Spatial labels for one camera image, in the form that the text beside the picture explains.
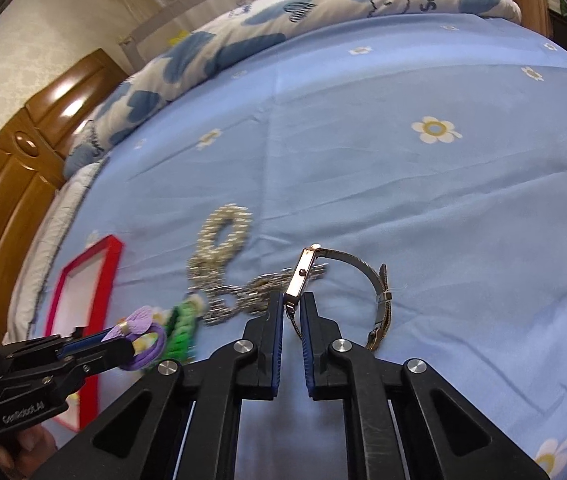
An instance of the finger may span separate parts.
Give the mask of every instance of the finger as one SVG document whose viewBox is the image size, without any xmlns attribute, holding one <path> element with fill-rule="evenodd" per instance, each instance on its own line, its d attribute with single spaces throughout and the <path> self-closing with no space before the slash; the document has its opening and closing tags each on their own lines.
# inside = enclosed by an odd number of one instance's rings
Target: finger
<svg viewBox="0 0 567 480">
<path fill-rule="evenodd" d="M 7 449 L 3 446 L 0 446 L 0 468 L 4 471 L 8 471 L 14 467 L 14 460 L 7 452 Z"/>
<path fill-rule="evenodd" d="M 42 429 L 42 438 L 31 451 L 23 451 L 16 460 L 16 468 L 25 476 L 34 473 L 57 450 L 52 434 Z"/>
<path fill-rule="evenodd" d="M 41 424 L 37 424 L 27 430 L 20 431 L 16 435 L 16 439 L 21 444 L 21 447 L 26 451 L 32 451 L 34 447 L 43 438 L 43 427 Z"/>
</svg>

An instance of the human hand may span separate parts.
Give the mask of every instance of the human hand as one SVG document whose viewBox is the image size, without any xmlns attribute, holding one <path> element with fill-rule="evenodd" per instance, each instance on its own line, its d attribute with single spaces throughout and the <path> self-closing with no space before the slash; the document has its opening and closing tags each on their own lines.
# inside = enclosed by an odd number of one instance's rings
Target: human hand
<svg viewBox="0 0 567 480">
<path fill-rule="evenodd" d="M 16 457 L 0 445 L 0 468 L 11 478 L 28 478 L 57 450 L 52 434 L 41 424 L 20 431 L 16 439 L 21 450 Z"/>
</svg>

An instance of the oval headboard ornament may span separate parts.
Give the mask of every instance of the oval headboard ornament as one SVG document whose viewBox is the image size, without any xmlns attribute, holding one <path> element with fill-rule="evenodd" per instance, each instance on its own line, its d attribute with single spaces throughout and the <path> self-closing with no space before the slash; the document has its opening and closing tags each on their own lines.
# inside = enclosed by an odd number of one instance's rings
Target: oval headboard ornament
<svg viewBox="0 0 567 480">
<path fill-rule="evenodd" d="M 14 134 L 14 141 L 16 145 L 22 150 L 23 153 L 29 156 L 39 155 L 39 149 L 33 142 L 30 136 L 24 132 L 16 132 Z"/>
</svg>

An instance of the blue and white blanket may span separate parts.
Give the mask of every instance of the blue and white blanket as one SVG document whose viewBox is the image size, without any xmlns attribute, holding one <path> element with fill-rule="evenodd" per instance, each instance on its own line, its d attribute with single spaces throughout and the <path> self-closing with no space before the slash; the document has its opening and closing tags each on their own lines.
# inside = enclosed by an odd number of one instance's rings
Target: blue and white blanket
<svg viewBox="0 0 567 480">
<path fill-rule="evenodd" d="M 100 160 L 188 90 L 275 44 L 350 20 L 433 12 L 521 20 L 512 0 L 257 0 L 196 30 L 125 80 L 87 121 L 64 174 Z"/>
</svg>

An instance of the metal screw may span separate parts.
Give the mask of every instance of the metal screw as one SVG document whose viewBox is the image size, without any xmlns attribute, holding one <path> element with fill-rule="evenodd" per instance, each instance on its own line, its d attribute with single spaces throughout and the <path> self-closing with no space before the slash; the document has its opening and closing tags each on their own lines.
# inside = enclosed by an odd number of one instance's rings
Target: metal screw
<svg viewBox="0 0 567 480">
<path fill-rule="evenodd" d="M 156 367 L 161 375 L 172 375 L 175 371 L 179 370 L 179 364 L 170 359 L 161 361 Z"/>
<path fill-rule="evenodd" d="M 240 354 L 247 354 L 250 350 L 252 350 L 252 348 L 254 348 L 254 345 L 252 344 L 252 341 L 248 341 L 247 339 L 240 339 L 239 341 L 234 343 L 232 348 L 234 348 L 234 350 L 239 352 Z"/>
<path fill-rule="evenodd" d="M 428 365 L 420 359 L 410 359 L 407 362 L 407 369 L 414 374 L 422 374 L 428 369 Z"/>
<path fill-rule="evenodd" d="M 335 339 L 332 341 L 332 348 L 336 352 L 348 352 L 353 349 L 353 344 L 348 339 Z"/>
</svg>

